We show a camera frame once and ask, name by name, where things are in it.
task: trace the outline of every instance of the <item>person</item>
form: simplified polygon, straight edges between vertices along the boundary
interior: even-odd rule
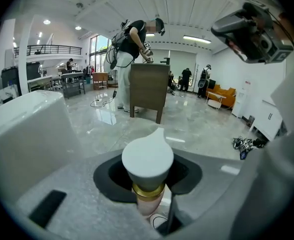
[[[72,66],[71,66],[71,63],[73,62],[73,59],[70,58],[67,63],[66,63],[66,66],[67,66],[67,70],[68,71],[71,71],[72,70]]]
[[[146,34],[161,33],[164,29],[164,23],[160,18],[153,20],[143,21],[137,20],[131,23],[125,34],[129,34],[128,37],[122,42],[117,53],[117,65],[118,71],[118,105],[119,109],[123,109],[125,112],[130,112],[130,69],[131,64],[139,53],[147,60],[148,57],[144,54],[146,50],[143,43],[146,40]]]
[[[183,87],[185,88],[185,91],[188,90],[189,88],[189,78],[192,76],[191,71],[187,67],[185,70],[182,71],[182,82],[181,82],[181,87],[180,90],[183,90]]]
[[[169,77],[168,77],[168,89],[167,89],[167,92],[172,93],[174,91],[174,89],[175,89],[175,84],[174,84],[174,81],[173,81],[173,74],[170,71]]]
[[[202,72],[201,72],[201,76],[200,76],[200,80],[205,80],[205,85],[202,88],[199,88],[198,90],[198,95],[197,97],[200,98],[205,98],[206,97],[206,92],[207,92],[207,87],[209,84],[209,78],[211,75],[211,65],[206,65],[205,68],[203,68]]]

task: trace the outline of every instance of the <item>black t-shirt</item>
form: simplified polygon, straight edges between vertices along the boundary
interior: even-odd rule
[[[173,81],[173,77],[170,75],[168,79],[168,86],[171,87]]]
[[[69,61],[67,61],[66,65],[67,65],[67,70],[72,70],[72,66],[70,65]]]
[[[182,80],[183,81],[189,81],[189,77],[192,76],[191,71],[190,70],[183,70],[182,71]]]
[[[132,27],[135,27],[136,29],[138,29],[138,36],[140,37],[141,42],[144,43],[147,33],[144,25],[145,22],[143,20],[134,21],[132,24],[129,25],[125,34],[129,33]],[[128,38],[123,41],[119,50],[131,54],[134,59],[138,58],[139,56],[139,46],[136,45],[136,43],[131,39],[130,35],[128,35]]]

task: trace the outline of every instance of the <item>orange sofa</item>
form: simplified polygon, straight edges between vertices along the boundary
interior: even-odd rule
[[[236,101],[236,89],[229,88],[228,90],[221,89],[219,84],[216,84],[213,89],[207,88],[206,96],[208,96],[208,92],[219,94],[221,96],[224,96],[226,98],[222,99],[222,105],[225,105],[227,107],[233,107],[235,101]],[[219,101],[219,99],[214,96],[213,94],[209,94],[209,98],[214,101]]]

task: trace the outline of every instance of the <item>black railing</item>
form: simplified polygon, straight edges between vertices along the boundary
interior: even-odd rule
[[[28,45],[27,56],[40,54],[77,54],[81,55],[81,47],[66,45]],[[15,58],[19,57],[19,47],[14,48]]]

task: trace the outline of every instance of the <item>ceiling light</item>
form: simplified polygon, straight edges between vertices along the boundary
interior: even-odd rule
[[[206,43],[206,44],[210,44],[211,43],[211,41],[209,41],[209,40],[205,40],[205,39],[198,38],[198,37],[193,37],[193,36],[188,36],[188,35],[184,35],[183,36],[183,39],[188,39],[188,40],[203,42],[203,43]]]

